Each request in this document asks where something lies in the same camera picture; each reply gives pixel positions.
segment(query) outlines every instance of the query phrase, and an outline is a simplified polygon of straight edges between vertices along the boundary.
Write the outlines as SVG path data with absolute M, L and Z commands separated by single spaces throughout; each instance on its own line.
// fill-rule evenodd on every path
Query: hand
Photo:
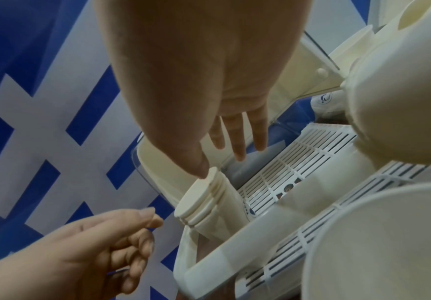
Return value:
M 108 300 L 130 294 L 154 249 L 146 228 L 162 223 L 148 208 L 67 224 L 0 260 L 0 300 Z
M 95 0 L 112 67 L 149 141 L 205 178 L 200 140 L 245 158 L 242 113 L 267 146 L 267 96 L 301 38 L 310 0 Z

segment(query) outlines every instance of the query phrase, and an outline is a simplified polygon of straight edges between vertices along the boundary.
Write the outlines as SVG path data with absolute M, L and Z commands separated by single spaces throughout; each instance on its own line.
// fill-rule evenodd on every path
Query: white lid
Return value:
M 178 203 L 174 216 L 184 218 L 192 214 L 211 192 L 211 184 L 218 172 L 217 167 L 211 167 L 206 179 L 197 179 Z

